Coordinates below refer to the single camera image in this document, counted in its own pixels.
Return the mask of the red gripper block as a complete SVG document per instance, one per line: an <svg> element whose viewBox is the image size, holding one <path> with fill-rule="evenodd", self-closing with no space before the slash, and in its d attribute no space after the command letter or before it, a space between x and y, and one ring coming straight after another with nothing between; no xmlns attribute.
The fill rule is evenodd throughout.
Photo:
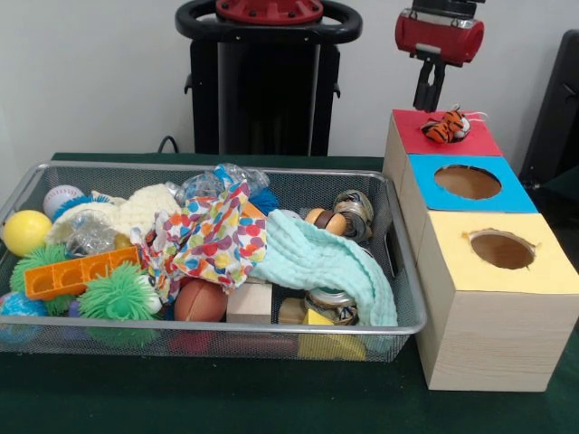
<svg viewBox="0 0 579 434"><path fill-rule="evenodd" d="M400 51L412 56L420 53L437 54L451 65L470 63L482 45L484 23L475 19L421 12L401 12L397 18L394 38ZM438 108L445 79L444 62L434 65L434 80L430 86L431 63L425 61L420 69L413 106L417 110L434 112Z"/></svg>

